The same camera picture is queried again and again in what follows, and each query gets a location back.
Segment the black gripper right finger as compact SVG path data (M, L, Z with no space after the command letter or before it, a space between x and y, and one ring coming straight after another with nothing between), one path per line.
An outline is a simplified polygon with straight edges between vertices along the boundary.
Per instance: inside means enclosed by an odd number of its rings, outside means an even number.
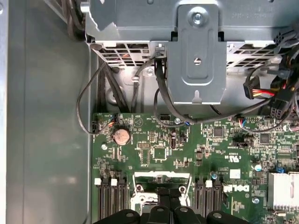
M227 214L223 211L212 211L206 217L196 214L192 208L182 206L180 203L181 193L178 189L169 190L170 212L174 217L175 224L247 224L241 218Z

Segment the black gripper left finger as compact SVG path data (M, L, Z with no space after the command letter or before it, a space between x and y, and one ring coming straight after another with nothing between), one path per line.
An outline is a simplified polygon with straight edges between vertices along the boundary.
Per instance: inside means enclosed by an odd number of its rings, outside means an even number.
M95 224L169 224L171 210L165 205L158 204L149 213L140 215L131 209L121 210Z

